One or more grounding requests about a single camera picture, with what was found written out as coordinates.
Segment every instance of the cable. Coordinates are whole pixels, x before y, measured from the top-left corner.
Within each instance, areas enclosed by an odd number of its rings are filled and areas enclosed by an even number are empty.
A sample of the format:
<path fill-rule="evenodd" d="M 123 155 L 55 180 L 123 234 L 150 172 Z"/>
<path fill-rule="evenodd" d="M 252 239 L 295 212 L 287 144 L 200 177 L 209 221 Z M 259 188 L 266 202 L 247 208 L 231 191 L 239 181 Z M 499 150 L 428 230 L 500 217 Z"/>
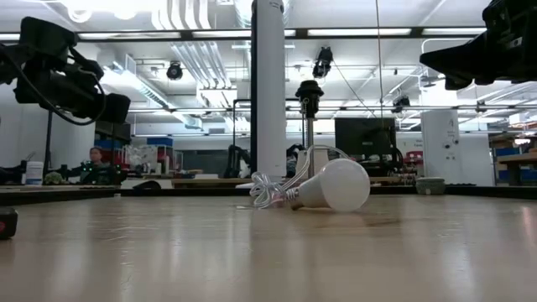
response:
<path fill-rule="evenodd" d="M 101 94 L 102 94 L 102 108 L 101 108 L 101 111 L 99 111 L 99 113 L 97 114 L 97 116 L 94 119 L 91 119 L 88 122 L 77 122 L 77 121 L 74 121 L 74 120 L 70 119 L 66 115 L 64 115 L 55 105 L 53 105 L 49 100 L 47 100 L 47 98 L 44 97 L 41 94 L 41 92 L 39 92 L 39 90 L 34 86 L 34 84 L 32 84 L 32 82 L 29 80 L 29 78 L 26 77 L 26 75 L 24 74 L 24 71 L 20 68 L 20 66 L 17 64 L 17 62 L 15 62 L 15 60 L 11 57 L 11 55 L 9 55 L 9 53 L 5 49 L 6 49 L 6 46 L 4 44 L 0 44 L 0 51 L 2 52 L 2 55 L 5 56 L 7 58 L 8 63 L 13 68 L 15 68 L 15 70 L 18 72 L 19 77 L 22 78 L 26 82 L 26 84 L 28 84 L 28 86 L 32 89 L 32 91 L 35 93 L 35 95 L 38 96 L 39 99 L 41 99 L 41 101 L 43 101 L 45 104 L 47 104 L 49 106 L 50 110 L 53 113 L 55 113 L 57 116 L 61 117 L 63 120 L 65 120 L 67 122 L 70 122 L 70 123 L 72 123 L 72 124 L 74 124 L 76 126 L 87 126 L 87 125 L 93 124 L 104 113 L 104 111 L 105 111 L 105 109 L 107 107 L 107 96 L 106 96 L 106 94 L 104 92 L 104 89 L 102 89 L 101 83 L 99 83 L 99 80 L 96 78 L 94 73 L 92 73 L 90 71 L 85 71 L 85 70 L 82 70 L 82 69 L 79 68 L 79 72 L 87 74 L 87 75 L 90 75 L 90 76 L 93 76 L 93 78 L 95 79 L 96 85 L 97 85 L 97 87 L 99 88 L 99 91 L 101 91 Z"/>
<path fill-rule="evenodd" d="M 332 60 L 332 62 L 334 62 L 334 66 L 337 68 L 337 71 L 339 71 L 339 74 L 341 75 L 341 78 L 343 78 L 343 80 L 345 81 L 345 83 L 347 83 L 347 86 L 349 87 L 349 89 L 352 91 L 352 93 L 354 94 L 354 96 L 362 103 L 362 106 L 364 106 L 369 112 L 371 112 L 371 114 L 374 116 L 374 117 L 377 117 L 375 115 L 375 112 L 371 109 L 368 108 L 368 106 L 366 106 L 365 102 L 363 101 L 363 99 L 358 96 L 358 94 L 354 91 L 354 89 L 352 89 L 352 86 L 351 84 L 349 84 L 349 82 L 347 81 L 347 79 L 345 78 L 345 76 L 343 75 L 343 73 L 341 72 L 341 70 L 339 69 L 339 65 L 336 63 L 335 60 Z"/>
<path fill-rule="evenodd" d="M 326 145 L 312 145 L 306 151 L 304 166 L 296 173 L 295 177 L 288 180 L 285 184 L 281 185 L 279 183 L 275 183 L 266 174 L 260 172 L 256 172 L 252 175 L 254 186 L 250 190 L 250 196 L 255 197 L 253 206 L 258 209 L 265 209 L 276 202 L 285 202 L 289 200 L 294 192 L 292 190 L 288 191 L 288 189 L 295 185 L 296 182 L 302 179 L 302 177 L 308 172 L 308 168 L 310 167 L 311 152 L 313 152 L 313 150 L 316 148 L 336 151 L 343 158 L 351 159 L 345 154 L 345 152 L 338 148 Z"/>

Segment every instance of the white light bulb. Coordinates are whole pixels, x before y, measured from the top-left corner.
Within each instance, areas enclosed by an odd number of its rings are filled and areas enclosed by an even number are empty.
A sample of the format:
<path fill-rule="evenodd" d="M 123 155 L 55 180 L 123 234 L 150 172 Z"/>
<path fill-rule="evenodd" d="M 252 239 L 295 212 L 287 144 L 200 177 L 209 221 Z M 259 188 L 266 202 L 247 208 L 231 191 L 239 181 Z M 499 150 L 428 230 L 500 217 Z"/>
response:
<path fill-rule="evenodd" d="M 356 211 L 369 197 L 371 185 L 368 172 L 350 159 L 329 162 L 313 178 L 298 188 L 298 197 L 291 201 L 294 209 L 330 207 L 336 211 Z"/>

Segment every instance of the coiled wire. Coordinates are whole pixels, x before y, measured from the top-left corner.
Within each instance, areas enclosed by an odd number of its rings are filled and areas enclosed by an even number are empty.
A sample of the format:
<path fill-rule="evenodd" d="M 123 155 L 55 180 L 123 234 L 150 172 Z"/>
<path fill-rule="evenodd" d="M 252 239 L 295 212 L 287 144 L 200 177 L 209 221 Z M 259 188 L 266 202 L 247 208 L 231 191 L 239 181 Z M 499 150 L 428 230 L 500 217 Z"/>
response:
<path fill-rule="evenodd" d="M 312 145 L 306 151 L 304 166 L 296 173 L 295 177 L 288 180 L 283 185 L 273 182 L 266 174 L 260 172 L 252 174 L 252 181 L 254 185 L 250 190 L 250 196 L 255 197 L 253 206 L 257 209 L 266 209 L 276 202 L 289 202 L 290 200 L 298 197 L 298 191 L 290 190 L 289 188 L 295 185 L 296 182 L 302 179 L 302 177 L 308 172 L 308 168 L 310 167 L 311 152 L 313 152 L 314 149 L 332 150 L 340 154 L 344 159 L 351 159 L 345 154 L 345 152 L 338 148 L 326 145 Z"/>

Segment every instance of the wooden table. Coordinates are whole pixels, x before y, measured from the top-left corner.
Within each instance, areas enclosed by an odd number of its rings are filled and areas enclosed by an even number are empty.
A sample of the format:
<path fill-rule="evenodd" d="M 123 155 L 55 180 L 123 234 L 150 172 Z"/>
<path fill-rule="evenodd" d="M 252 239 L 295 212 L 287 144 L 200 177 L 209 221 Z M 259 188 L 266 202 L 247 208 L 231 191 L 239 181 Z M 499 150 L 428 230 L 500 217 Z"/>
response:
<path fill-rule="evenodd" d="M 397 183 L 400 182 L 401 179 L 399 177 L 371 177 L 370 178 L 372 183 Z M 188 179 L 174 179 L 171 180 L 172 185 L 175 188 L 181 188 L 181 187 L 228 187 L 228 188 L 234 188 L 237 185 L 242 184 L 248 184 L 251 183 L 251 179 L 194 179 L 194 180 L 188 180 Z"/>
<path fill-rule="evenodd" d="M 0 185 L 0 193 L 14 192 L 50 192 L 67 190 L 116 189 L 115 185 Z"/>
<path fill-rule="evenodd" d="M 537 153 L 508 155 L 498 157 L 499 164 L 507 165 L 509 171 L 509 185 L 522 185 L 520 166 L 537 164 Z"/>
<path fill-rule="evenodd" d="M 537 204 L 370 197 L 361 213 L 247 197 L 18 206 L 0 301 L 506 302 L 537 297 Z"/>

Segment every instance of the person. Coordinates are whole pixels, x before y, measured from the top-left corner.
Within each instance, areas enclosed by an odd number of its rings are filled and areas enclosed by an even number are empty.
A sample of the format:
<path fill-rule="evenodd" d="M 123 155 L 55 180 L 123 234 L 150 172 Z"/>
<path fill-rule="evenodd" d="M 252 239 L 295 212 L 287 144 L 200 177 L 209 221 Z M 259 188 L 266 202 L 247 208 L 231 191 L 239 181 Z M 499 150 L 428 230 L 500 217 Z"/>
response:
<path fill-rule="evenodd" d="M 96 167 L 100 167 L 105 165 L 102 162 L 102 150 L 99 147 L 93 147 L 90 149 L 90 161 L 95 165 Z"/>
<path fill-rule="evenodd" d="M 80 172 L 82 183 L 95 183 L 99 185 L 106 185 L 110 182 L 110 175 L 108 168 L 109 163 L 102 162 L 102 149 L 99 147 L 93 147 L 90 149 L 90 162 L 86 164 L 86 167 Z"/>

